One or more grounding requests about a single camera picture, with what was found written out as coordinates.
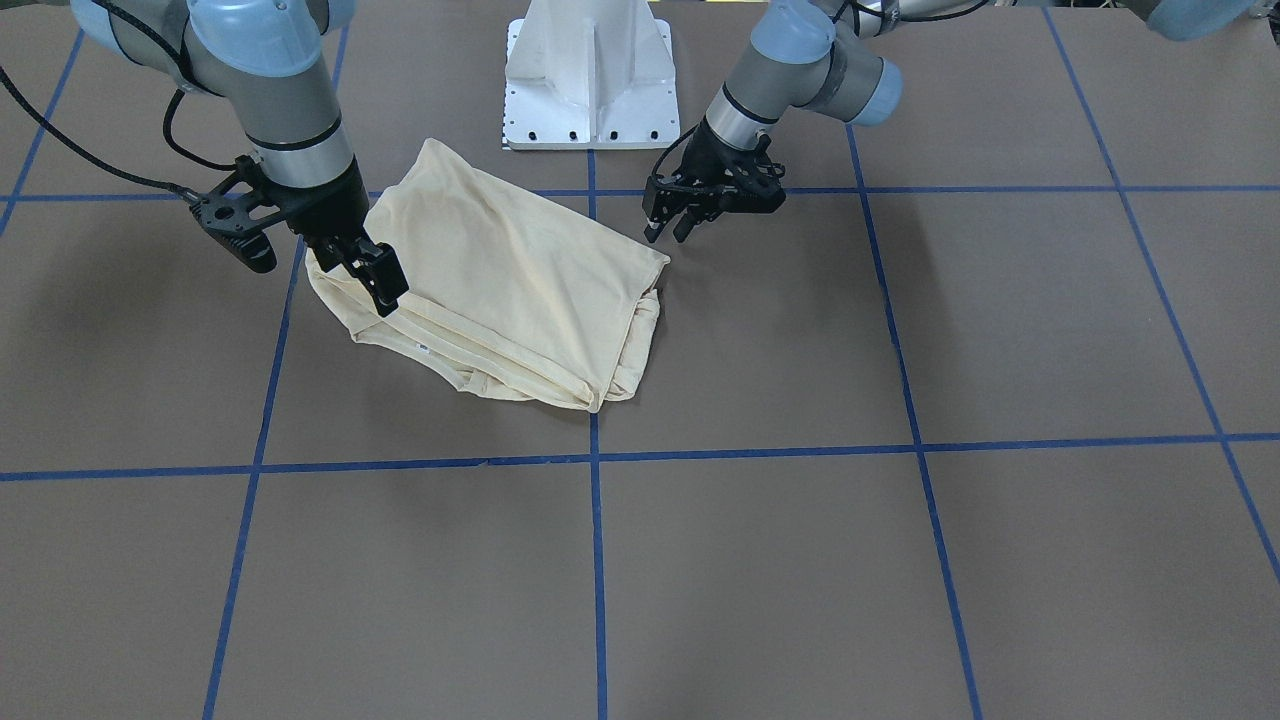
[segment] cream cloth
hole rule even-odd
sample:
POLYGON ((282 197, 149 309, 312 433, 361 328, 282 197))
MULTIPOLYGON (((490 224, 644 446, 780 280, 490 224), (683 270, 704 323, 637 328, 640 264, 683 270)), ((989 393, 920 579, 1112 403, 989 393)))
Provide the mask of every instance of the cream cloth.
POLYGON ((635 395, 669 259, 476 170, 436 140, 369 213, 410 290, 379 318, 342 268, 307 254, 311 287, 356 342, 380 345, 454 388, 596 411, 635 395))

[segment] grid square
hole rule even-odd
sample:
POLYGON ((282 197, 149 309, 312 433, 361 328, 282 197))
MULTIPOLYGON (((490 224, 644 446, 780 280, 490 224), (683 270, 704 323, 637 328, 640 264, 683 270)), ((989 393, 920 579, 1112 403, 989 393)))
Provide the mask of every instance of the grid square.
POLYGON ((1280 192, 1129 201, 1222 427, 1280 429, 1280 192))
POLYGON ((1041 13, 995 8, 868 47, 905 81, 893 117, 858 128, 868 184, 1111 184, 1041 13))
POLYGON ((0 483, 0 716, 198 717, 244 486, 0 483))
MULTIPOLYGON (((49 108, 74 40, 76 20, 65 8, 36 5, 4 14, 0 63, 27 101, 41 113, 49 108)), ((8 195, 18 182, 40 126, 5 92, 0 96, 0 127, 5 128, 4 142, 0 142, 0 192, 8 195)))
POLYGON ((1280 542, 1280 442, 1238 442, 1231 451, 1275 546, 1280 542))
POLYGON ((527 8, 521 1, 360 6, 338 97, 370 190, 398 183, 429 137, 521 187, 586 188, 581 152, 502 149, 507 24, 527 8))
POLYGON ((969 715, 914 456, 600 473, 611 717, 969 715))
MULTIPOLYGON (((324 40, 330 68, 338 41, 337 33, 324 40)), ((168 74, 136 65, 86 38, 54 120, 72 140, 113 165, 143 177, 209 190, 227 173, 182 158, 165 145, 160 133, 174 90, 168 74)), ((174 119, 173 133, 188 150, 216 163, 230 163, 250 151, 232 104, 221 97, 188 95, 174 119)), ((41 142, 23 190, 24 195, 140 192, 163 191, 110 176, 51 137, 41 142)))
POLYGON ((0 469, 253 459, 293 243, 256 275, 180 202, 19 202, 0 283, 0 469))
POLYGON ((223 717, 595 716, 585 465, 266 475, 223 717))
POLYGON ((1126 184, 1280 183, 1280 53, 1266 22, 1170 42, 1126 13, 1053 12, 1126 184))
POLYGON ((1116 195, 872 209, 927 442, 1212 432, 1116 195))
POLYGON ((1216 445, 929 465, 987 716, 1275 716, 1280 592, 1216 445))
MULTIPOLYGON (((586 214, 586 199, 550 200, 586 214)), ((408 357, 352 342, 300 270, 269 461, 571 455, 590 451, 589 428, 586 413, 457 392, 408 357)))
MULTIPOLYGON (((637 236, 635 197, 600 222, 637 236)), ((662 318, 635 398, 605 406, 605 451, 911 442, 856 197, 801 195, 664 236, 662 318)))
MULTIPOLYGON (((671 23, 680 123, 681 129, 689 129, 707 113, 707 106, 750 42, 751 28, 765 5, 707 8, 696 3, 658 3, 650 8, 654 17, 671 23)), ((769 156, 786 165, 786 187, 855 184, 841 122, 791 109, 771 137, 769 156)), ((681 151, 675 151, 663 164, 664 174, 680 163, 681 151)), ((644 190, 658 154, 657 150, 599 152, 596 184, 604 190, 644 190)))

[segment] robotic arm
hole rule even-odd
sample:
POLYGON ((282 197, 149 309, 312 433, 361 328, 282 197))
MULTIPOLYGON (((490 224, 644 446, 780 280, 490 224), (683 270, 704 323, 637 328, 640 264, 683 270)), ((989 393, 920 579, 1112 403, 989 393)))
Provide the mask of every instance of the robotic arm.
POLYGON ((276 260, 264 231, 284 222, 321 268, 340 264, 357 278, 379 315, 396 310, 408 284, 396 251, 365 233, 369 193, 320 47, 321 33, 351 19, 355 0, 70 0, 70 6, 97 42, 168 73, 182 91, 219 95, 234 106, 252 156, 237 158, 210 192, 159 183, 188 202, 210 237, 266 273, 276 260), (237 186, 248 191, 233 195, 237 186), (252 218, 260 208, 275 210, 252 218))
MULTIPOLYGON (((902 94, 902 74, 860 37, 883 35, 905 22, 948 19, 934 13, 956 0, 772 0, 751 41, 707 114, 658 159, 645 186, 645 237, 658 240, 676 217, 672 234, 684 242, 722 213, 772 213, 786 200, 785 169, 768 155, 769 132, 788 108, 846 123, 884 122, 902 94), (664 177, 663 160, 685 140, 680 167, 664 177)), ((1239 17, 1251 0, 1130 0, 1147 27, 1170 40, 1192 40, 1239 17)))

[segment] folded shirt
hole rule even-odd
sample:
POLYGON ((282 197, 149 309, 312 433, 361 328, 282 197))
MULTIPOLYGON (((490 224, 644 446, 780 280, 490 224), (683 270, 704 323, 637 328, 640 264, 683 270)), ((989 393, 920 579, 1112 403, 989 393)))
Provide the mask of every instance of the folded shirt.
POLYGON ((439 373, 458 391, 598 411, 632 397, 669 259, 476 170, 436 140, 365 220, 396 247, 410 290, 379 318, 342 268, 307 277, 352 340, 439 373))

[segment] blue tape line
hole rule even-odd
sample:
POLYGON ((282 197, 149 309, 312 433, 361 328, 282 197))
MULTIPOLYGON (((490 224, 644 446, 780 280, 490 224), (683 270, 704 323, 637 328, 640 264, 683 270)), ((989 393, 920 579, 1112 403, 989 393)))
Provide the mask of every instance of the blue tape line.
POLYGON ((1280 184, 1125 184, 1125 192, 1280 192, 1280 184))
MULTIPOLYGON (((67 54, 67 63, 63 65, 63 74, 58 77, 54 95, 49 99, 49 105, 45 108, 45 119, 47 120, 54 119, 58 100, 61 99, 63 90, 67 90, 67 81, 72 77, 72 68, 76 67, 76 58, 79 56, 79 49, 83 44, 84 31, 82 29, 76 33, 76 41, 72 42, 72 50, 67 54)), ((9 218, 13 217, 13 209, 17 208, 18 199, 22 197, 22 188, 27 184, 27 176, 31 174, 31 167, 36 164, 36 154, 40 151, 40 143, 44 138, 45 128, 37 126, 36 135, 31 138, 31 146, 27 149, 27 158, 22 161, 22 170, 18 173, 17 182, 13 183, 13 192, 9 193, 9 201, 5 202, 4 214, 0 215, 0 236, 9 227, 9 218)))
POLYGON ((596 206, 595 197, 598 195, 595 188, 595 150, 586 151, 586 217, 595 219, 596 206))
POLYGON ((591 557, 595 575, 595 715, 609 717, 609 667, 604 615, 604 524, 600 501, 600 415, 591 413, 591 557))
POLYGON ((992 450, 1056 450, 1079 447, 1151 447, 1160 445, 1217 443, 1217 436, 1149 436, 1074 439, 1023 439, 991 442, 933 442, 924 443, 925 452, 984 452, 992 450))
POLYGON ((1226 436, 1228 442, 1277 442, 1280 433, 1234 433, 1226 436))
MULTIPOLYGON (((1108 184, 1055 184, 1055 186, 883 186, 868 187, 869 195, 946 195, 946 193, 1001 193, 1001 192, 1115 192, 1108 184)), ((1280 184, 1144 184, 1124 186, 1125 192, 1280 192, 1280 184)), ((375 190, 370 197, 381 197, 384 191, 375 190)), ((532 190, 543 197, 640 197, 643 190, 532 190)), ((856 187, 792 187, 790 195, 858 195, 856 187)), ((0 195, 0 202, 122 202, 122 201, 173 200, 169 193, 59 193, 59 195, 0 195)))
MULTIPOLYGON (((1231 443, 1280 442, 1280 433, 1229 433, 1231 443)), ((925 454, 989 452, 1007 450, 1052 450, 1087 447, 1151 447, 1164 445, 1217 445, 1221 438, 1211 434, 1100 437, 1062 439, 1010 439, 977 442, 922 443, 925 454)), ((906 455, 915 452, 914 445, 854 445, 827 447, 748 447, 730 450, 659 450, 637 452, 602 452, 600 462, 662 462, 669 460, 744 460, 765 457, 842 457, 852 455, 906 455)), ((17 470, 0 473, 0 483, 45 480, 96 480, 116 478, 184 478, 307 474, 307 473, 361 473, 378 470, 431 470, 444 468, 516 466, 516 465, 582 465, 591 462, 591 455, 508 455, 497 457, 424 457, 410 460, 355 460, 334 462, 264 462, 261 465, 192 465, 166 468, 99 468, 77 470, 17 470)))
POLYGON ((347 38, 351 36, 351 23, 342 27, 342 35, 338 36, 338 55, 333 60, 333 88, 338 90, 338 83, 342 82, 342 63, 347 59, 347 38))
POLYGON ((929 524, 933 528, 933 544, 938 553, 938 566, 942 571, 942 585, 947 594, 947 606, 951 610, 951 626, 956 635, 956 648, 960 652, 960 666, 964 670, 965 687, 969 691, 969 707, 974 720, 982 720, 982 701, 978 697, 978 682, 973 673, 973 661, 969 656, 969 639, 964 630, 964 618, 960 614, 960 598, 956 594, 955 578, 951 575, 951 559, 947 553, 946 538, 942 534, 942 519, 938 516, 938 503, 933 495, 933 479, 929 475, 929 462, 924 454, 924 442, 920 437, 920 423, 915 415, 915 401, 911 397, 911 380, 906 372, 906 356, 902 354, 902 341, 897 333, 897 322, 893 318, 893 301, 888 292, 888 278, 884 274, 884 263, 881 256, 879 240, 876 234, 876 220, 872 217, 870 196, 865 192, 867 179, 863 176, 863 163, 858 155, 858 141, 854 131, 845 126, 845 136, 849 141, 849 155, 854 163, 854 177, 858 179, 859 200, 863 206, 863 219, 867 223, 867 237, 870 242, 872 259, 876 264, 876 281, 881 286, 884 296, 884 322, 888 324, 890 341, 893 343, 893 352, 897 355, 897 370, 902 380, 902 402, 906 406, 906 420, 911 427, 911 442, 915 452, 915 464, 920 471, 920 486, 924 489, 924 502, 929 511, 929 524))
POLYGON ((604 452, 604 462, 655 462, 666 460, 740 460, 753 457, 824 457, 849 455, 901 455, 915 452, 913 445, 864 445, 847 447, 749 447, 741 450, 666 450, 604 452))
POLYGON ((23 195, 18 202, 122 202, 122 201, 150 201, 173 200, 170 193, 136 192, 136 193, 105 193, 105 195, 23 195))
POLYGON ((590 462, 590 455, 524 455, 500 457, 435 457, 419 460, 366 460, 353 462, 273 462, 264 464, 264 475, 302 473, 361 473, 374 470, 434 470, 444 468, 509 468, 516 465, 572 465, 590 462))
POLYGON ((942 184, 867 187, 870 195, 940 195, 951 192, 1115 192, 1108 184, 942 184))
POLYGON ((0 473, 0 483, 49 480, 109 480, 116 478, 193 478, 215 475, 247 475, 252 465, 196 465, 189 468, 104 468, 97 470, 31 470, 0 473))
POLYGON ((1160 279, 1160 270, 1156 268, 1156 261, 1151 255, 1151 249, 1147 246, 1147 238, 1142 232, 1142 225, 1138 224, 1138 217, 1133 211, 1133 205, 1129 202, 1129 195, 1125 191, 1124 183, 1120 182, 1120 173, 1116 172, 1111 152, 1107 150, 1107 143, 1102 140, 1102 131, 1098 128, 1097 119, 1093 117, 1089 101, 1084 97, 1084 90, 1080 87, 1080 79, 1075 74, 1075 68, 1071 65, 1071 58, 1066 53, 1062 37, 1057 33, 1053 18, 1050 15, 1047 8, 1041 8, 1041 13, 1044 15, 1044 22, 1048 23, 1050 33, 1053 36, 1053 44, 1057 45, 1057 53, 1061 55, 1062 64, 1066 67, 1066 74, 1071 78, 1071 87, 1075 88, 1075 96, 1079 99, 1080 108, 1084 109, 1084 117, 1089 120, 1089 127, 1093 129, 1093 137, 1098 142, 1098 150, 1102 152, 1102 159, 1107 165, 1107 172, 1111 173, 1111 179, 1115 182, 1116 193, 1120 196, 1120 202, 1124 205, 1125 215, 1129 218, 1129 227, 1133 229, 1133 236, 1138 241, 1138 247, 1142 250, 1142 259, 1147 263, 1147 270, 1151 273, 1151 279, 1156 286, 1156 292, 1160 295, 1160 302, 1165 306, 1165 314, 1169 316, 1169 323, 1172 325, 1174 334, 1178 337, 1178 345, 1181 347, 1183 357, 1187 360, 1187 366, 1190 369, 1192 379, 1196 382, 1196 389, 1199 391, 1201 401, 1204 404, 1204 411, 1208 413, 1210 423, 1212 423, 1213 432, 1222 446, 1222 455, 1226 456, 1226 464, 1231 469, 1231 477, 1235 479, 1235 486, 1240 491, 1242 500, 1244 500, 1244 506, 1249 512, 1249 519, 1253 520, 1253 528, 1258 533, 1258 541, 1262 542, 1262 550, 1266 552, 1267 560, 1271 562, 1271 571, 1275 575, 1276 582, 1280 582, 1280 559, 1276 557, 1275 546, 1271 543, 1271 537, 1267 534, 1266 525, 1262 523, 1262 516, 1258 514, 1258 509, 1253 502, 1253 493, 1249 492, 1248 483, 1244 482, 1240 466, 1235 461, 1235 452, 1231 450, 1230 442, 1228 442, 1222 421, 1217 415, 1217 410, 1213 407, 1213 401, 1208 396, 1208 388, 1204 384, 1204 379, 1201 377, 1199 366, 1196 364, 1196 357, 1192 355, 1190 343, 1187 342, 1187 336, 1183 333, 1183 325, 1178 322, 1178 314, 1174 311, 1174 304, 1170 301, 1169 293, 1165 291, 1165 283, 1160 279))
MULTIPOLYGON (((306 254, 306 245, 302 238, 297 240, 293 250, 293 269, 289 274, 289 290, 284 296, 284 310, 280 313, 280 331, 275 340, 275 356, 271 360, 271 375, 266 383, 266 398, 262 401, 262 427, 257 434, 257 446, 253 450, 253 465, 261 466, 266 454, 266 438, 271 429, 271 413, 275 409, 275 392, 279 387, 280 368, 284 365, 284 347, 289 337, 289 310, 293 304, 293 290, 298 284, 298 268, 302 266, 302 258, 306 254)), ((248 547, 248 530, 253 523, 253 505, 257 500, 257 484, 261 471, 255 471, 248 478, 248 487, 244 491, 244 509, 241 511, 239 533, 236 536, 236 555, 232 560, 232 574, 227 582, 227 600, 223 602, 223 619, 218 626, 218 644, 214 647, 214 665, 209 673, 209 691, 205 694, 204 720, 212 720, 214 707, 218 703, 218 688, 223 679, 223 661, 227 657, 227 642, 230 639, 232 618, 236 614, 236 597, 239 593, 241 571, 244 568, 244 551, 248 547)))

